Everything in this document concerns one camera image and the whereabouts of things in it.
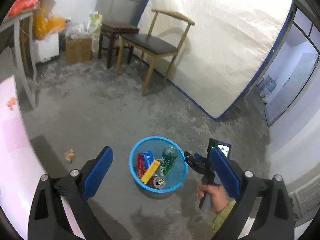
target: black chair seat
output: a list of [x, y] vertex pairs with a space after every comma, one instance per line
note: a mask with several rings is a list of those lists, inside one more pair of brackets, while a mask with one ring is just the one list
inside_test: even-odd
[[175, 46], [171, 45], [170, 43], [167, 43], [166, 41], [163, 41], [157, 37], [147, 35], [147, 34], [126, 33], [126, 34], [121, 34], [121, 37], [157, 55], [174, 53], [178, 51], [178, 49]]

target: sleeve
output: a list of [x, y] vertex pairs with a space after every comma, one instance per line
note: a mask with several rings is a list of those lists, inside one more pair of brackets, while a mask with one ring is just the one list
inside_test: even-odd
[[235, 205], [235, 201], [229, 202], [228, 206], [226, 206], [216, 217], [215, 219], [211, 222], [210, 228], [215, 235], [217, 231], [220, 229], [222, 226], [223, 222], [226, 220], [228, 217], [229, 213], [231, 212], [231, 209]]

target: human hand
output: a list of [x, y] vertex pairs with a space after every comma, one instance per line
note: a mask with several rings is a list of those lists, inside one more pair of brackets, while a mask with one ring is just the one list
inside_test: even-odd
[[211, 195], [211, 210], [216, 214], [220, 213], [229, 204], [223, 186], [204, 185], [200, 183], [198, 198], [203, 198], [204, 192]]

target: trash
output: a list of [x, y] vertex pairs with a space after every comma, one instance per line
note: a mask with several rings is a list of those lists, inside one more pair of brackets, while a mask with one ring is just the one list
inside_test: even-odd
[[91, 49], [93, 52], [99, 50], [100, 29], [102, 26], [102, 15], [98, 12], [89, 14], [87, 25], [68, 22], [64, 30], [65, 39], [77, 40], [91, 38]]
[[66, 153], [64, 153], [64, 158], [71, 163], [75, 159], [75, 152], [73, 151], [73, 149], [70, 149]]
[[99, 50], [99, 37], [102, 26], [102, 15], [98, 12], [89, 14], [89, 21], [87, 24], [87, 31], [92, 38], [91, 50], [97, 52]]
[[143, 160], [144, 160], [144, 166], [147, 169], [149, 169], [151, 163], [153, 162], [153, 155], [151, 151], [147, 151], [144, 153], [141, 153], [141, 155], [143, 156]]
[[179, 154], [178, 149], [169, 145], [165, 147], [162, 151], [162, 160], [159, 168], [159, 173], [161, 176], [166, 176], [169, 174], [175, 159]]
[[160, 162], [158, 162], [157, 160], [154, 160], [151, 163], [149, 169], [147, 169], [146, 173], [142, 176], [141, 182], [143, 182], [144, 184], [147, 184], [159, 166], [160, 166]]
[[143, 156], [139, 153], [138, 154], [138, 160], [137, 160], [137, 176], [139, 179], [143, 176], [143, 174], [146, 172], [146, 168], [144, 166], [144, 160]]
[[39, 5], [39, 0], [16, 0], [9, 10], [9, 16], [13, 16], [23, 10], [32, 9]]
[[66, 20], [62, 17], [50, 16], [47, 20], [44, 17], [46, 7], [40, 8], [39, 13], [34, 15], [33, 24], [35, 26], [35, 38], [44, 39], [47, 35], [58, 33], [65, 27]]
[[165, 187], [165, 180], [161, 176], [153, 176], [147, 185], [151, 188], [163, 189]]
[[87, 39], [90, 34], [87, 32], [87, 27], [84, 24], [75, 24], [68, 22], [65, 26], [65, 38], [69, 40]]

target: dark wooden stool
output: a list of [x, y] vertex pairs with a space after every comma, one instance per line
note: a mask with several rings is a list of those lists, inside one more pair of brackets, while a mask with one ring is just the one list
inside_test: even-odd
[[[118, 39], [119, 34], [124, 34], [124, 33], [139, 33], [139, 28], [137, 26], [133, 26], [125, 22], [102, 23], [100, 39], [99, 39], [98, 58], [101, 58], [103, 36], [108, 37], [109, 38], [108, 60], [107, 60], [108, 69], [111, 68], [112, 52], [114, 49], [115, 40]], [[130, 46], [129, 56], [127, 60], [128, 64], [131, 61], [132, 54], [133, 54], [133, 46]]]

